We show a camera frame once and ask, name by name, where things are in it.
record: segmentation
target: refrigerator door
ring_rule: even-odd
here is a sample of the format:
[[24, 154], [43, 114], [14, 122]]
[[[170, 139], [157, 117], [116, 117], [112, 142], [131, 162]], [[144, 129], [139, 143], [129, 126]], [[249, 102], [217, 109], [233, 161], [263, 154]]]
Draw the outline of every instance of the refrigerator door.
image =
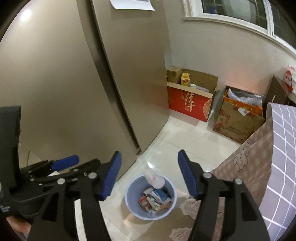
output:
[[91, 57], [76, 1], [31, 0], [0, 42], [0, 104], [21, 105], [20, 143], [41, 159], [78, 155], [121, 176], [136, 160]]
[[116, 10], [109, 0], [92, 3], [119, 96], [144, 151], [168, 120], [162, 2], [152, 2], [156, 11]]

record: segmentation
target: trash can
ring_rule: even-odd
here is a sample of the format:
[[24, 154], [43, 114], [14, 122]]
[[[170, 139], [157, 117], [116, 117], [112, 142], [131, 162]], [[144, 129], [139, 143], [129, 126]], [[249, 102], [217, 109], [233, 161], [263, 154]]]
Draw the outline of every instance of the trash can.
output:
[[142, 220], [154, 221], [154, 220], [162, 219], [167, 215], [169, 215], [170, 212], [173, 210], [173, 208], [176, 206], [177, 193], [176, 193], [175, 186], [166, 177], [164, 177], [163, 175], [160, 175], [160, 176], [165, 179], [165, 187], [168, 190], [168, 194], [170, 195], [172, 204], [169, 208], [165, 210], [161, 210], [156, 214], [152, 214], [150, 212], [144, 211], [138, 203], [138, 201], [143, 196], [143, 191], [151, 187], [151, 185], [146, 181], [144, 175], [141, 175], [140, 177], [137, 177], [136, 179], [134, 179], [130, 183], [127, 189], [127, 192], [125, 195], [126, 206], [128, 207], [131, 213], [133, 213], [136, 217]]

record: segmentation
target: blue rubber tip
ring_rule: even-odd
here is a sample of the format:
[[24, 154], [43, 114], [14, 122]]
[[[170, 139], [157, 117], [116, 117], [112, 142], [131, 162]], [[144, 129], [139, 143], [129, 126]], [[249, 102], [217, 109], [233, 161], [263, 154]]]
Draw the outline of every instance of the blue rubber tip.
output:
[[79, 157], [77, 155], [69, 156], [61, 160], [57, 160], [51, 166], [53, 171], [62, 171], [79, 163]]
[[101, 193], [101, 197], [104, 200], [111, 195], [111, 191], [114, 187], [119, 169], [121, 167], [121, 153], [116, 151], [110, 162], [111, 162], [111, 166], [103, 181], [103, 191]]
[[193, 175], [193, 172], [189, 166], [189, 158], [186, 155], [184, 150], [179, 151], [178, 153], [178, 164], [183, 175], [184, 181], [187, 186], [187, 190], [191, 196], [194, 198], [198, 197], [197, 190], [197, 180]]

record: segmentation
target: plastic bag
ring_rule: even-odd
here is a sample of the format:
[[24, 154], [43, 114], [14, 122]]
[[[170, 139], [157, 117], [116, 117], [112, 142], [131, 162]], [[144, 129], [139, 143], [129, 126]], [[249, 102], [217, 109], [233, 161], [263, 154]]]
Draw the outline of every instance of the plastic bag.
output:
[[296, 65], [288, 65], [287, 71], [284, 75], [284, 82], [286, 83], [290, 92], [296, 95]]
[[262, 106], [263, 96], [241, 90], [228, 90], [228, 97], [253, 106]]

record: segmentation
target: metal bolt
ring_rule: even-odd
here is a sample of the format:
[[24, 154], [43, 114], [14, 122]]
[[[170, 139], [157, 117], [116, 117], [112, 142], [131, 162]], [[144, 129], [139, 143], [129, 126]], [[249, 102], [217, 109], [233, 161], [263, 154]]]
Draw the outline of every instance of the metal bolt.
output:
[[203, 176], [204, 176], [204, 178], [211, 178], [212, 174], [210, 174], [209, 172], [204, 172]]
[[241, 185], [242, 184], [242, 180], [240, 178], [236, 178], [234, 180], [234, 182], [237, 184], [237, 185]]
[[95, 172], [91, 172], [91, 173], [89, 174], [89, 178], [90, 178], [90, 179], [94, 179], [94, 178], [96, 178], [96, 173], [95, 173]]
[[65, 183], [65, 179], [60, 178], [60, 179], [57, 181], [57, 183], [58, 183], [59, 185], [63, 185], [63, 184]]

